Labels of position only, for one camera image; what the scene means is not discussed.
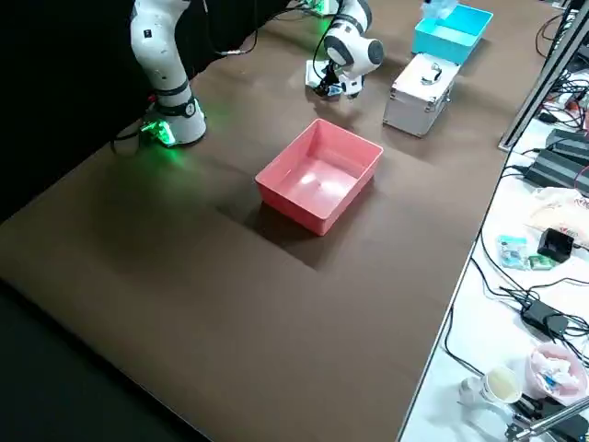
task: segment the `black curtain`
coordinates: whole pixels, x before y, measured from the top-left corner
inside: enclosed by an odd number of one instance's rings
[[[219,48],[238,47],[255,29],[255,0],[209,0]],[[257,0],[259,24],[288,0]],[[139,118],[150,87],[129,38],[133,0],[22,0],[8,7],[0,142],[0,221]],[[215,60],[200,0],[176,31],[195,75]]]

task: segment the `brown table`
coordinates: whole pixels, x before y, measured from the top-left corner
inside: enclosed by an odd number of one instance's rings
[[[420,140],[381,125],[418,2],[371,5],[387,61],[357,100],[305,91],[314,18],[273,22],[251,55],[193,83],[209,117],[200,144],[135,158],[105,147],[0,227],[2,278],[216,441],[394,438],[554,14],[472,2],[495,18]],[[252,180],[317,116],[385,148],[324,238],[260,206]]]

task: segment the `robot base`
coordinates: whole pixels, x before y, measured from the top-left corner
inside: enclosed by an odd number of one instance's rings
[[[198,104],[189,118],[181,115],[163,115],[156,110],[151,110],[145,116],[144,121],[142,132],[151,133],[166,147],[196,143],[206,133],[204,113]]]

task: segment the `metal frame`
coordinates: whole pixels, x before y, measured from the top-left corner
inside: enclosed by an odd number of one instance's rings
[[[559,47],[544,64],[535,85],[503,135],[499,143],[501,150],[510,151],[514,148],[542,101],[552,89],[552,85],[583,43],[587,33],[589,33],[589,1],[584,3],[577,18],[560,41]]]

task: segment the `black background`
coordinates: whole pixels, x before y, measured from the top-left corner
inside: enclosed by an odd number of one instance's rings
[[[258,0],[259,24],[287,0]],[[23,0],[3,24],[0,221],[139,118],[150,87],[129,41],[132,0]],[[255,29],[249,0],[210,0],[215,46]],[[194,0],[176,31],[190,77],[216,59]],[[0,440],[205,440],[0,281]]]
[[[255,29],[254,0],[209,0],[217,49]],[[258,0],[258,23],[287,0]],[[22,0],[3,24],[5,111],[0,220],[14,213],[144,113],[150,93],[129,37],[133,0]],[[189,77],[217,56],[201,0],[179,20],[176,41]]]

